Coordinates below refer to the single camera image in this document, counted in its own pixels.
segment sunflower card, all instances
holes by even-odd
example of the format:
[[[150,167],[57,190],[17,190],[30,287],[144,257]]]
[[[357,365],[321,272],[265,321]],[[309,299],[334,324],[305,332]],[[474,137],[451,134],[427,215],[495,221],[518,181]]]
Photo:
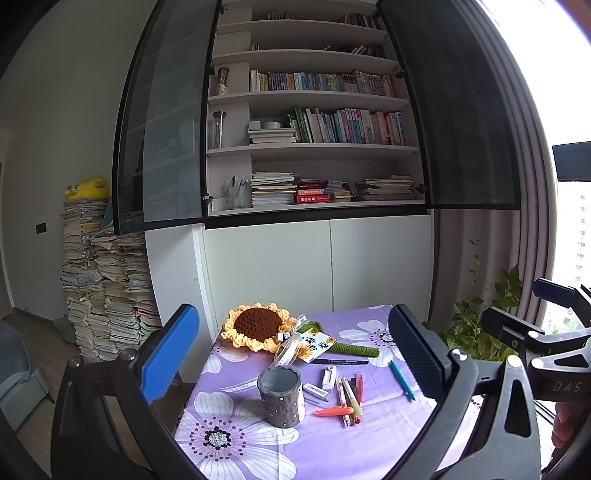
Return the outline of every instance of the sunflower card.
[[[297,356],[306,363],[310,363],[336,343],[336,338],[329,337],[314,328],[302,333],[301,340]]]

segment brown sunflower center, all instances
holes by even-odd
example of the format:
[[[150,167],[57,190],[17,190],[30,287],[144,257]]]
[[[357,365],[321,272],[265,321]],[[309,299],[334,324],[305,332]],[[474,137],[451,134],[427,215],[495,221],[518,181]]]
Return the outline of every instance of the brown sunflower center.
[[[279,331],[282,321],[272,310],[253,308],[242,312],[234,322],[238,333],[264,342]]]

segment black pen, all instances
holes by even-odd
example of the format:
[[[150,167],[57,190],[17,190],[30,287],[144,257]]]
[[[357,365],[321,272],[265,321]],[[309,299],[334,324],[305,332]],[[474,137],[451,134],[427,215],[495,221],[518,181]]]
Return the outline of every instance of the black pen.
[[[316,358],[311,364],[320,365],[367,365],[369,360],[340,360],[337,358]]]

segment bookcase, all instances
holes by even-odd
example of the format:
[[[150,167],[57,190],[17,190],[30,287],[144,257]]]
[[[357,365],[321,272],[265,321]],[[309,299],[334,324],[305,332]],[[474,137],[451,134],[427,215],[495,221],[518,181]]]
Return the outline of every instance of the bookcase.
[[[477,8],[471,2],[460,3]],[[130,66],[116,128],[117,233],[426,215],[439,208],[519,209],[517,158],[523,153],[515,148],[520,140],[499,90],[502,72],[483,50],[483,27],[470,23],[460,12],[467,7],[456,3],[158,0]],[[494,32],[487,35],[496,41]],[[222,68],[229,74],[219,95]],[[393,92],[345,89],[334,77],[334,88],[265,91],[252,88],[251,72],[361,72],[378,76],[372,81],[388,76]],[[251,143],[250,122],[285,122],[296,107],[329,116],[359,110],[365,112],[358,113],[360,125],[362,115],[399,112],[404,142]],[[225,112],[217,148],[208,144],[215,112]],[[365,128],[367,134],[372,121]],[[412,179],[412,196],[229,205],[228,182],[256,172],[348,184],[398,175]]]
[[[258,20],[276,12],[294,18]],[[343,22],[345,15],[371,16],[377,28]],[[366,54],[330,51],[345,45],[380,45],[385,58]],[[263,205],[227,209],[228,180],[251,178],[253,172],[290,172],[302,178],[339,179],[359,182],[388,175],[410,175],[414,187],[423,184],[423,168],[418,148],[408,91],[404,80],[397,79],[400,65],[376,8],[367,2],[229,2],[220,15],[212,64],[219,71],[229,68],[228,91],[216,95],[217,76],[210,78],[207,99],[208,120],[212,113],[227,113],[223,148],[206,150],[206,190],[211,201],[209,216],[238,215],[308,209],[343,209],[394,205],[424,205],[424,190],[414,189],[414,199],[304,205]],[[389,75],[393,96],[329,90],[251,91],[251,71],[305,72],[310,74],[348,74],[360,71],[371,75]],[[405,145],[369,143],[262,143],[249,144],[249,121],[283,122],[294,107],[319,109],[333,113],[340,109],[365,109],[370,112],[401,112],[406,134]]]

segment blue pen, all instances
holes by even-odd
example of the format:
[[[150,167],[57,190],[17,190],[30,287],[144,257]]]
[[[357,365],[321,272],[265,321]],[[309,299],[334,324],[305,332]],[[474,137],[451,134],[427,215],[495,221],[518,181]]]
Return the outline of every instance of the blue pen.
[[[396,365],[396,363],[394,363],[394,360],[392,360],[388,365],[390,366],[390,370],[392,371],[392,373],[396,377],[396,380],[398,380],[398,383],[400,384],[400,386],[404,390],[404,393],[406,394],[408,399],[410,401],[416,400],[417,397],[414,396],[414,392],[411,390],[410,385],[408,385],[408,382],[406,381],[406,378],[404,378],[398,365]]]

